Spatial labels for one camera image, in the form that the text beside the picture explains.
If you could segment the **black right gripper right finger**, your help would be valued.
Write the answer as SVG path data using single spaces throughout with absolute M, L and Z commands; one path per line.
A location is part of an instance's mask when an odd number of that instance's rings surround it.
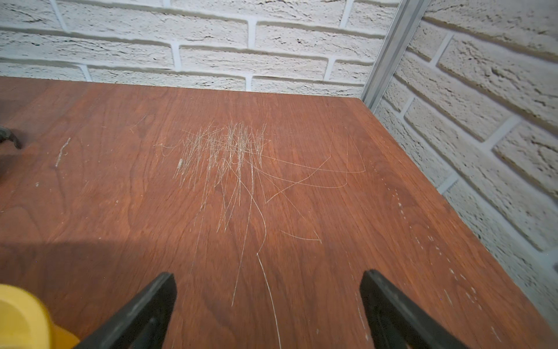
M 375 348 L 465 348 L 377 270 L 367 270 L 360 296 Z

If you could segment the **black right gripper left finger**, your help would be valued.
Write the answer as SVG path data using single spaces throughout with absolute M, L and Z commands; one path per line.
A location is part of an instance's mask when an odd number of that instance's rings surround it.
M 162 348 L 177 298 L 172 273 L 160 273 L 77 348 Z

